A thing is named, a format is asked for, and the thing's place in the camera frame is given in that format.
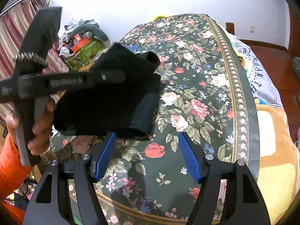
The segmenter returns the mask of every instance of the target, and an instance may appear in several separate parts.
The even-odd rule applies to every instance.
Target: hand
[[[37,122],[34,123],[32,127],[32,131],[36,135],[36,137],[28,143],[28,149],[34,156],[40,156],[49,147],[51,124],[54,119],[54,107],[55,101],[52,98],[50,98],[47,102],[45,113]],[[5,121],[12,141],[15,144],[17,144],[15,129],[19,126],[18,116],[13,113],[10,113],[6,116]]]

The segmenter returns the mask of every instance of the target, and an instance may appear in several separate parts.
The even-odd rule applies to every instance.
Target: curtain
[[[13,74],[15,66],[13,56],[19,52],[26,31],[37,11],[44,6],[46,6],[46,0],[24,0],[0,17],[0,80]],[[49,50],[46,61],[49,65],[43,73],[68,71],[54,48]],[[5,116],[11,110],[11,104],[0,104],[1,125],[5,126]]]

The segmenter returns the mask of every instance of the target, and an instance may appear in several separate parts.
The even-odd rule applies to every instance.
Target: orange box
[[[89,38],[85,38],[79,42],[77,42],[77,44],[75,46],[73,46],[72,51],[75,53],[77,52],[80,48],[82,48],[85,44],[87,44],[89,42]]]

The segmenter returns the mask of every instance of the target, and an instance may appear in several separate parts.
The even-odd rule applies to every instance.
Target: black handle
[[[30,167],[41,161],[40,156],[33,156],[27,145],[35,138],[32,127],[35,122],[35,100],[23,100],[14,104],[14,113],[19,117],[19,127],[16,129],[16,140],[24,167]]]

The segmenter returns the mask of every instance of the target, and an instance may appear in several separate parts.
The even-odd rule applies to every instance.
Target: black cloth
[[[121,69],[121,84],[99,84],[92,89],[67,92],[54,111],[54,127],[64,135],[106,135],[118,138],[146,136],[159,102],[160,64],[153,52],[133,54],[114,44],[95,62],[90,71]]]

